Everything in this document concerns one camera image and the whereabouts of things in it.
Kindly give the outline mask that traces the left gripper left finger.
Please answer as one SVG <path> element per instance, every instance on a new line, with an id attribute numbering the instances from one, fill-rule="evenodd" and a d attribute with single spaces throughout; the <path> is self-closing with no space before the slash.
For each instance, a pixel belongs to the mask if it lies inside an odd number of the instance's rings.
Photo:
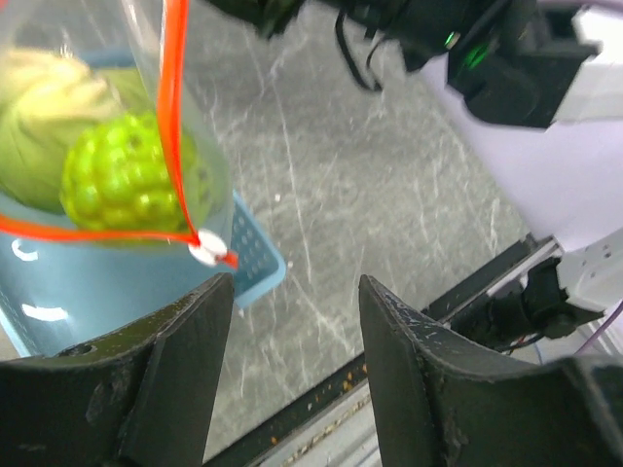
<path id="1" fill-rule="evenodd" d="M 220 273 L 54 357 L 1 365 L 5 466 L 199 466 L 230 330 Z"/>

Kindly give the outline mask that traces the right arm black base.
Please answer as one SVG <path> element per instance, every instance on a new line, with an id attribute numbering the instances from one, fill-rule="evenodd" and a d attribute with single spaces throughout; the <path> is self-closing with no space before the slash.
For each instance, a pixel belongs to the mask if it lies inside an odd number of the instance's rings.
<path id="1" fill-rule="evenodd" d="M 484 347 L 507 351 L 521 338 L 566 337 L 605 316 L 574 305 L 560 283 L 559 258 L 506 271 L 491 261 L 428 305 L 423 313 Z"/>

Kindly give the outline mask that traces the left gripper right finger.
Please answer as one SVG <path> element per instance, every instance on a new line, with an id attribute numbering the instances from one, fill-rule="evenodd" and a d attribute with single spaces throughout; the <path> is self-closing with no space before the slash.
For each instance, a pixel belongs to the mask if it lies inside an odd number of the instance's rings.
<path id="1" fill-rule="evenodd" d="M 622 362 L 536 365 L 487 349 L 359 281 L 365 362 L 385 466 L 618 466 Z"/>

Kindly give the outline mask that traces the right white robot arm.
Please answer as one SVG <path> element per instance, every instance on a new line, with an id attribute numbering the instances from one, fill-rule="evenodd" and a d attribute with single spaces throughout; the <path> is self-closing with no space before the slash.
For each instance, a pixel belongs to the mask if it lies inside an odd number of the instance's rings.
<path id="1" fill-rule="evenodd" d="M 622 116 L 618 1 L 335 1 L 334 31 L 353 79 L 381 85 L 352 60 L 344 25 L 392 42 L 409 73 L 425 72 L 477 120 L 546 128 Z"/>

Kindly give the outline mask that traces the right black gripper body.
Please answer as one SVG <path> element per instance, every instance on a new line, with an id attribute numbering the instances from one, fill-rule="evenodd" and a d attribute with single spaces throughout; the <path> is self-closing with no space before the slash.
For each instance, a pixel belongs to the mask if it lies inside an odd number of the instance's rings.
<path id="1" fill-rule="evenodd" d="M 252 25 L 263 39 L 282 34 L 307 4 L 304 0 L 208 0 L 207 4 L 229 18 Z M 356 22 L 382 29 L 391 24 L 401 11 L 404 1 L 322 1 L 340 14 Z"/>

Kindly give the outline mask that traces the small green cabbage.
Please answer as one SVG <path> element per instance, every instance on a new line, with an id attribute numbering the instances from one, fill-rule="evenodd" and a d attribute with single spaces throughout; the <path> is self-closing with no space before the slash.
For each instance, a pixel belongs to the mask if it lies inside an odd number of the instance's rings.
<path id="1" fill-rule="evenodd" d="M 153 112 L 127 112 L 86 129 L 66 157 L 59 198 L 85 230 L 189 230 Z"/>

